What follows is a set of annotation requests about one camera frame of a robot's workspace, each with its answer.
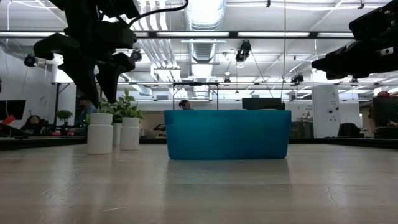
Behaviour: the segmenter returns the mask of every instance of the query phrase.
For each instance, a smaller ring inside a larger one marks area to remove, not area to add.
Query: woman
[[[37,115],[33,115],[27,119],[25,125],[21,127],[21,131],[32,136],[50,135],[51,125],[49,125],[48,121],[40,119]]]
[[[183,110],[192,110],[191,103],[188,100],[182,100],[178,105]]]

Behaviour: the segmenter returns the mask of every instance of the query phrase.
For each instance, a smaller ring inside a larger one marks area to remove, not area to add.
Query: ceiling duct
[[[226,0],[191,0],[185,10],[185,23],[190,31],[220,30],[225,14]],[[212,65],[203,65],[214,60],[217,44],[191,43],[190,53],[192,73],[196,77],[209,77],[213,71]]]

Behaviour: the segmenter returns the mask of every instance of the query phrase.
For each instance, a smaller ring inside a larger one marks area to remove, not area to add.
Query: computer monitor
[[[284,110],[285,104],[281,98],[243,98],[242,108],[247,110]]]
[[[389,121],[398,123],[398,97],[373,98],[374,123],[385,127]]]
[[[16,120],[24,117],[26,100],[1,100],[0,101],[0,121],[13,115]]]

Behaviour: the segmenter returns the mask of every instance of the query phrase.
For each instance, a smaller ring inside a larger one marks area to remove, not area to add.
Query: green plant
[[[129,91],[124,89],[124,95],[120,96],[116,103],[109,103],[104,98],[99,99],[99,113],[110,113],[113,115],[114,123],[121,123],[123,118],[144,119],[141,110],[137,110],[137,105],[133,106],[133,96],[129,96]]]
[[[73,116],[73,113],[67,110],[60,110],[55,113],[57,118],[59,118],[64,123],[68,122],[68,119]]]

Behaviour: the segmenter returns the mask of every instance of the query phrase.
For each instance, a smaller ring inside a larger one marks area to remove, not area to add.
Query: table surface
[[[166,145],[0,152],[2,223],[397,223],[398,153],[290,145],[278,161],[171,161]]]

